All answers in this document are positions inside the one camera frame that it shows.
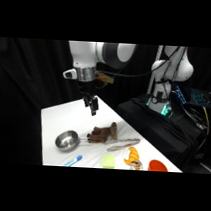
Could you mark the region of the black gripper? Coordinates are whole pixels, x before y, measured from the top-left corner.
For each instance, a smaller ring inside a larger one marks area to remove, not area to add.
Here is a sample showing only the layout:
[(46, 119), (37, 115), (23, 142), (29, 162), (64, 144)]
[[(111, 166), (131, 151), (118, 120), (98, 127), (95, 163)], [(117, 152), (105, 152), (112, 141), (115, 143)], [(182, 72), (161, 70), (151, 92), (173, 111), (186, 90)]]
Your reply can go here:
[(79, 90), (81, 94), (83, 95), (84, 98), (84, 103), (85, 107), (89, 107), (90, 105), (90, 100), (91, 100), (91, 105), (90, 105), (90, 110), (91, 110), (91, 115), (95, 116), (96, 111), (98, 110), (99, 102), (98, 98), (94, 97), (94, 82), (87, 82), (87, 81), (80, 81), (79, 82)]

